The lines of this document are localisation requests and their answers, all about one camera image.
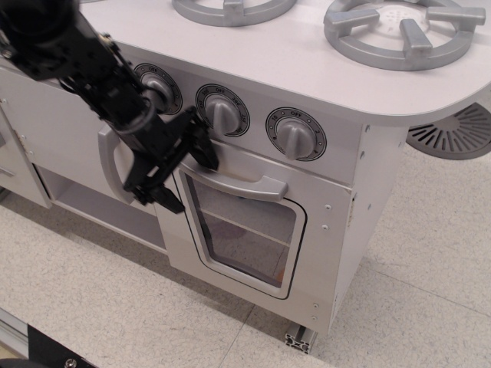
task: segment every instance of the floor tile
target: floor tile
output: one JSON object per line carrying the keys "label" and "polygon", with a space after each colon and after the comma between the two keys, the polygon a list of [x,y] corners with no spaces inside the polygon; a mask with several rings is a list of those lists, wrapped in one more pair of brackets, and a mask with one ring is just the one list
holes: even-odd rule
{"label": "floor tile", "polygon": [[219,366],[252,309],[63,209],[11,195],[0,219],[0,306],[97,366]]}
{"label": "floor tile", "polygon": [[404,153],[362,264],[491,316],[491,154]]}
{"label": "floor tile", "polygon": [[368,268],[311,356],[283,344],[287,326],[255,307],[222,367],[491,367],[491,318]]}

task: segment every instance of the stovetop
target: stovetop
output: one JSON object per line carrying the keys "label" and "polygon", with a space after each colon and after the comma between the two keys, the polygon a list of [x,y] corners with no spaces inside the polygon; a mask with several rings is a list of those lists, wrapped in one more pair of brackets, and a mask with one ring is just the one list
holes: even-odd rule
{"label": "stovetop", "polygon": [[[170,0],[105,0],[82,5],[115,40],[322,102],[334,115],[409,126],[463,109],[491,84],[491,21],[458,61],[429,71],[387,71],[339,54],[326,40],[332,2],[298,0],[276,19],[223,28],[185,19]],[[488,0],[456,0],[482,7]]]}

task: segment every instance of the control knob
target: control knob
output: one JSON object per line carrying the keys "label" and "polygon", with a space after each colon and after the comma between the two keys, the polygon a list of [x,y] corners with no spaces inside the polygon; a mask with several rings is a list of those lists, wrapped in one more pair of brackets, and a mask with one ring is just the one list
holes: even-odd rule
{"label": "control knob", "polygon": [[328,144],[321,125],[304,111],[280,107],[266,120],[271,143],[292,161],[313,161],[321,157]]}
{"label": "control knob", "polygon": [[249,128],[249,112],[242,100],[219,84],[206,84],[196,94],[199,115],[217,136],[237,137]]}
{"label": "control knob", "polygon": [[143,95],[155,106],[157,113],[174,115],[183,107],[183,95],[176,82],[163,69],[152,64],[140,64],[134,69],[146,86]]}
{"label": "control knob", "polygon": [[239,109],[230,100],[219,95],[206,99],[206,117],[218,134],[231,134],[241,126]]}
{"label": "control knob", "polygon": [[164,113],[170,105],[174,104],[174,92],[170,85],[157,74],[145,74],[141,82],[148,90],[143,95],[148,98],[157,109],[157,113]]}
{"label": "control knob", "polygon": [[312,129],[303,121],[284,119],[277,126],[278,143],[287,159],[300,159],[311,155],[317,139]]}

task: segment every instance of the cabinet handle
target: cabinet handle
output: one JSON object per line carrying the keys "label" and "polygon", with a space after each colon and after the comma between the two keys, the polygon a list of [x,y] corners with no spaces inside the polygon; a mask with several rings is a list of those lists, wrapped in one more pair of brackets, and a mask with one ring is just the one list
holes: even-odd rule
{"label": "cabinet handle", "polygon": [[9,178],[15,176],[15,173],[12,172],[12,171],[9,171],[7,169],[4,169],[3,167],[0,166],[0,174],[4,174],[6,176],[8,176]]}
{"label": "cabinet handle", "polygon": [[244,182],[211,171],[197,163],[181,163],[180,169],[193,179],[232,196],[266,202],[280,202],[288,191],[288,184],[263,176],[257,182]]}
{"label": "cabinet handle", "polygon": [[114,150],[120,144],[120,139],[108,125],[105,125],[97,135],[97,141],[99,142],[102,171],[107,184],[120,201],[129,205],[133,201],[133,193],[123,189],[123,183],[117,173],[116,162],[114,161]]}

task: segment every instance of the screw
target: screw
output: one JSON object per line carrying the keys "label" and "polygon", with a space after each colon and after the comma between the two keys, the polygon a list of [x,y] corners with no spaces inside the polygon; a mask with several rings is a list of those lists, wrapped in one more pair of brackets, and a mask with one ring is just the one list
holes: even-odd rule
{"label": "screw", "polygon": [[2,51],[2,56],[5,58],[5,59],[10,59],[12,57],[12,51],[10,50],[4,50]]}
{"label": "screw", "polygon": [[69,359],[64,362],[64,368],[75,368],[77,366],[77,361],[75,359]]}

